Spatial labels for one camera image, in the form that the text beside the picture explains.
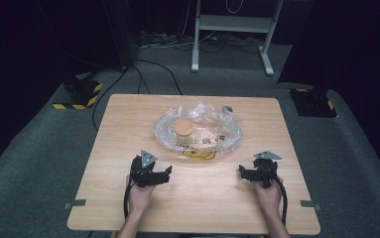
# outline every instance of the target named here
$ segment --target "shelf leg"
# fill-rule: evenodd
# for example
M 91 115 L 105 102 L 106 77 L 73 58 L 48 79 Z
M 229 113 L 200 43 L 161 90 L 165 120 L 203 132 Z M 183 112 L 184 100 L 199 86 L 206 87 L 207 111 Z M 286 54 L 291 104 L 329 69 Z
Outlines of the shelf leg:
M 192 64 L 190 70 L 192 72 L 198 72 L 198 39 L 199 39 L 199 8 L 201 0 L 196 1 L 196 12 L 195 12 L 195 33 L 193 38 L 192 46 Z
M 261 59 L 263 60 L 264 68 L 266 69 L 267 76 L 273 76 L 274 71 L 273 71 L 273 68 L 271 67 L 270 59 L 267 53 L 263 53 L 263 47 L 259 47 L 258 49 L 260 51 Z

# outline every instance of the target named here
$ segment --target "gray carpet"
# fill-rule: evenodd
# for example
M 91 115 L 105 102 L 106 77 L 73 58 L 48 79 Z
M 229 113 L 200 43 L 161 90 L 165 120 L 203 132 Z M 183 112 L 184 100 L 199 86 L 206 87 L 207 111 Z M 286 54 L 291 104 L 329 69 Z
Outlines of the gray carpet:
M 219 46 L 202 44 L 205 50 Z M 380 162 L 348 106 L 336 92 L 329 92 L 338 117 L 299 117 L 289 88 L 277 84 L 290 46 L 272 45 L 270 60 L 276 72 L 267 77 L 257 46 L 226 47 L 214 54 L 200 52 L 199 72 L 190 71 L 191 51 L 144 49 L 140 60 L 169 68 L 185 95 L 275 97 L 288 124 L 307 186 L 317 211 L 321 232 L 317 237 L 380 237 Z M 179 94 L 164 68 L 136 62 L 153 94 Z M 103 70 L 96 79 L 102 92 L 121 72 Z M 109 95 L 148 93 L 140 75 L 128 72 L 100 98 L 94 120 L 98 126 Z M 66 202 L 75 198 L 96 130 L 92 111 L 55 110 L 51 100 L 17 135 L 0 158 L 0 237 L 86 237 L 87 231 L 66 226 Z M 95 232 L 91 237 L 109 237 Z M 166 237 L 140 234 L 142 237 Z

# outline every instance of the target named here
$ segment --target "dark curtain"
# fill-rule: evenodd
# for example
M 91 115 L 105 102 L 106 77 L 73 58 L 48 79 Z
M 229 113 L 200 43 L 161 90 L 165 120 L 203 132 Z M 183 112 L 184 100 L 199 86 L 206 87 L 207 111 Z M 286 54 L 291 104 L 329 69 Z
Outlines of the dark curtain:
M 35 1 L 0 1 L 0 156 L 63 79 L 31 21 Z
M 380 158 L 380 0 L 315 0 L 279 82 L 338 92 Z

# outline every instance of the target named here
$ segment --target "white shelf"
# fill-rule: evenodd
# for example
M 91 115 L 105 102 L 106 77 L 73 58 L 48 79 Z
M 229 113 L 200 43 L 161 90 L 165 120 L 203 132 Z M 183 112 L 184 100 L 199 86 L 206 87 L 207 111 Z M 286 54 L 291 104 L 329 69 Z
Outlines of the white shelf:
M 229 32 L 268 33 L 271 18 L 200 15 L 199 29 Z

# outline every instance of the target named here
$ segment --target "wrist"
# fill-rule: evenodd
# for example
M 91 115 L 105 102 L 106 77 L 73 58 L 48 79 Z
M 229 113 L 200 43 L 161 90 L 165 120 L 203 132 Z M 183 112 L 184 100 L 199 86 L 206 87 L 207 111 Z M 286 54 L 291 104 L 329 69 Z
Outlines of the wrist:
M 128 213 L 127 219 L 139 221 L 141 217 L 143 216 L 144 211 L 140 209 L 131 209 Z
M 278 218 L 278 219 L 280 219 L 280 214 L 279 214 L 278 209 L 271 208 L 271 207 L 263 207 L 262 210 L 263 210 L 264 215 L 267 218 L 271 218 L 271 219 Z

